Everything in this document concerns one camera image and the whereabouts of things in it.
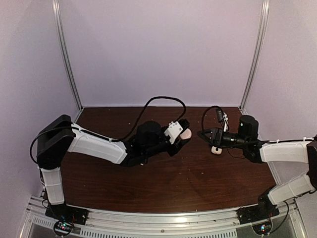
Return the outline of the white square charging case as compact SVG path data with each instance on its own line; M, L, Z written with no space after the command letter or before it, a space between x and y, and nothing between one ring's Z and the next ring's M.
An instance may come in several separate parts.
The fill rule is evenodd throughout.
M220 155L222 153L222 149L212 146L211 147L211 153L215 154L215 155Z

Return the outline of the pink round earbud case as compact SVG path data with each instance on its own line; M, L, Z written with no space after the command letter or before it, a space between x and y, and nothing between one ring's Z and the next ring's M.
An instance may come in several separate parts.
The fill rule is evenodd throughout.
M182 140L187 140L187 139L191 139L192 137L192 132L191 130L188 128L188 129L185 129L180 135L179 137L182 139Z

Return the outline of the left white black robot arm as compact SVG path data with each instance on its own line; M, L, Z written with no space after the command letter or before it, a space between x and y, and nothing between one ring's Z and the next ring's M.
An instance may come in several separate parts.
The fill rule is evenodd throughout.
M149 158L160 153L174 156L191 137L187 119L172 121L167 126L161 126L153 120L147 121L138 126L136 134L126 140L89 131L73 123L70 116L61 115L31 142L31 147L37 147L37 155L31 159L40 169L52 212L60 220L67 220L71 216L71 209L65 205L60 172L66 153L85 154L120 166L133 167L147 163Z

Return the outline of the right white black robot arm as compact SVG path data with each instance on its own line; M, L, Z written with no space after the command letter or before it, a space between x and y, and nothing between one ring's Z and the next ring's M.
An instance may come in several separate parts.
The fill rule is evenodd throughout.
M258 139L258 121L248 115L239 118L237 133L226 127L201 129L198 136L210 146L219 149L236 148L252 163L297 162L307 164L308 170L288 182L268 189L258 198L254 215L264 219L273 211L273 206L290 198L317 189L317 139L303 138L285 141L262 141Z

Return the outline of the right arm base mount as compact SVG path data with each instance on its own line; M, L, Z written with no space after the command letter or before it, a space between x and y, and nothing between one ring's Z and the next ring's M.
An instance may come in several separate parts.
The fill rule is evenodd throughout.
M277 205L273 205L268 198L271 189L258 197L257 205L240 207L236 211L240 225L251 223L253 231L260 236L266 236L273 230L271 219L280 214Z

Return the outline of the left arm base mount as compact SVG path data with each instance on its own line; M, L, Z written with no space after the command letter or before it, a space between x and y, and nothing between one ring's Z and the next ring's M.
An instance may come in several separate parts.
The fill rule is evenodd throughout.
M88 210L67 205L65 202L53 205L44 189L42 206L46 209L45 216L55 219L53 232L59 238L70 235L79 229L78 225L86 225Z

